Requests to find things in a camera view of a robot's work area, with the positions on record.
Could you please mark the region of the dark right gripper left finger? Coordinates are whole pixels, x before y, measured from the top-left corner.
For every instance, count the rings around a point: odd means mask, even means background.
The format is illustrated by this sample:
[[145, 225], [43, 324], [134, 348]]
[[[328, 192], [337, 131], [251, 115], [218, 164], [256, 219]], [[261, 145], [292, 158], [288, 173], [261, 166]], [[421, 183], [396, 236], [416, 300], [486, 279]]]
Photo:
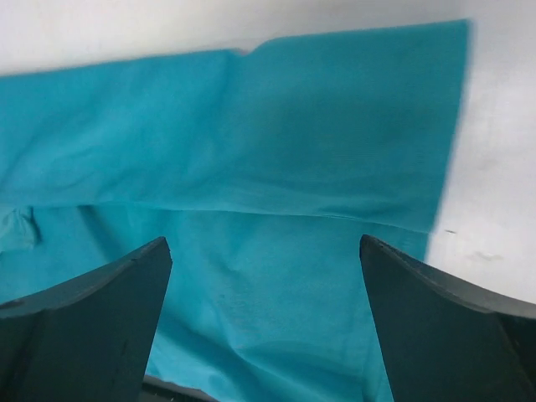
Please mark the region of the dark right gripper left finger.
[[3, 401], [136, 401], [172, 269], [157, 238], [1, 305]]

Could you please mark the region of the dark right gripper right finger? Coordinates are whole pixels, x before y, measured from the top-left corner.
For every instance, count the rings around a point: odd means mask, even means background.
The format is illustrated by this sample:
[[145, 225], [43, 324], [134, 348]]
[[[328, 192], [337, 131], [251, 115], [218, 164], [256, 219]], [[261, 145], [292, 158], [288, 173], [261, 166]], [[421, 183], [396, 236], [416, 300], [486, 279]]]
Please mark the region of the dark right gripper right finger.
[[436, 269], [373, 236], [359, 256], [396, 401], [533, 401], [535, 305]]

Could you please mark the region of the teal t shirt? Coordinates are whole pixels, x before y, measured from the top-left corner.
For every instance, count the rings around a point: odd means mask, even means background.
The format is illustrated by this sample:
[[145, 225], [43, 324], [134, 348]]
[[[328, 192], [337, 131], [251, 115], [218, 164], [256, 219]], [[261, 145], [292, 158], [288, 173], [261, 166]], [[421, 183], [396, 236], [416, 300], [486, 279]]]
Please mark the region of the teal t shirt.
[[1, 298], [165, 237], [147, 372], [221, 401], [389, 401], [359, 262], [423, 258], [466, 20], [1, 79]]

